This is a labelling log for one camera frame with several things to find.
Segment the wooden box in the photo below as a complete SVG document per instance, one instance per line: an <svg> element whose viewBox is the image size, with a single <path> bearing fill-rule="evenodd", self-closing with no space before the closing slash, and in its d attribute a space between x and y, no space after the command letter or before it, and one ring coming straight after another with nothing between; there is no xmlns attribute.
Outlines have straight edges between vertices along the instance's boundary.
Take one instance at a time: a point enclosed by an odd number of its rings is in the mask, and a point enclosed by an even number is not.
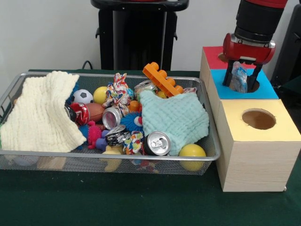
<svg viewBox="0 0 301 226"><path fill-rule="evenodd" d="M301 148L281 100L221 100L217 160L224 192L280 192Z"/></svg>
<svg viewBox="0 0 301 226"><path fill-rule="evenodd" d="M256 89L250 93L239 93L222 85L226 74L227 63L218 58L222 47L203 47L200 79L205 83L214 120L217 121L220 101L222 99L278 99L265 73L257 77ZM248 75L253 73L253 65L244 65Z"/></svg>

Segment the towel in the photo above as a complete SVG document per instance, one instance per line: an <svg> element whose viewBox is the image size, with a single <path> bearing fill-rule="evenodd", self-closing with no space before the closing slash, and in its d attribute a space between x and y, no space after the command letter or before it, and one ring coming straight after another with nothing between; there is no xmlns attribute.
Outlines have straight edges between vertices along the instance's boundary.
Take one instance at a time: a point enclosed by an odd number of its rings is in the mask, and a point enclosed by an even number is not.
<svg viewBox="0 0 301 226"><path fill-rule="evenodd" d="M52 72L27 78L13 111L0 128L3 150L69 152L86 141L65 109L78 75Z"/></svg>
<svg viewBox="0 0 301 226"><path fill-rule="evenodd" d="M146 90L140 93L145 136L159 131L171 141L170 155L208 135L209 117L195 93L162 99Z"/></svg>

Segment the black machine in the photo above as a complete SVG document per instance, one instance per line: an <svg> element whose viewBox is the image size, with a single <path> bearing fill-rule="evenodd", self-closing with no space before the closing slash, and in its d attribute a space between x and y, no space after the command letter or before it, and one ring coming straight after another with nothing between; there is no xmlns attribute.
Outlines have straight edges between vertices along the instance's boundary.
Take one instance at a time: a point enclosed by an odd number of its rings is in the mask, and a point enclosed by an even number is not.
<svg viewBox="0 0 301 226"><path fill-rule="evenodd" d="M189 0L91 0L99 9L101 67L107 70L141 70L158 62L170 70L176 36L176 11Z"/></svg>

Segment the yellow box top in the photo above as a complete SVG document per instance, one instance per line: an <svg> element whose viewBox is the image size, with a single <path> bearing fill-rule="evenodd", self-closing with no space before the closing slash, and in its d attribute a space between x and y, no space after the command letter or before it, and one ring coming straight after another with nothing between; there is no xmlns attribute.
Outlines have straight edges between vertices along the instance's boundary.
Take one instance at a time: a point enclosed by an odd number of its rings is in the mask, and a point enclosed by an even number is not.
<svg viewBox="0 0 301 226"><path fill-rule="evenodd" d="M301 141L281 100L222 100L221 107L235 141Z"/></svg>

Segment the black cable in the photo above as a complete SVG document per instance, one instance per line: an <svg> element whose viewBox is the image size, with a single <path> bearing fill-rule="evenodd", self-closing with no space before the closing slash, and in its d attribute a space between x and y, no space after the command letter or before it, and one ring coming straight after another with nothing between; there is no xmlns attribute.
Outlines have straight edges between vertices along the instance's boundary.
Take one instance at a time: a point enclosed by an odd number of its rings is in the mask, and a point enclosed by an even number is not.
<svg viewBox="0 0 301 226"><path fill-rule="evenodd" d="M84 64L83 64L83 66L82 66L81 69L85 69L85 66L86 66L87 63L90 65L90 69L93 70L93 66L92 66L91 62L88 61L88 60L86 60L86 61L84 62Z"/></svg>

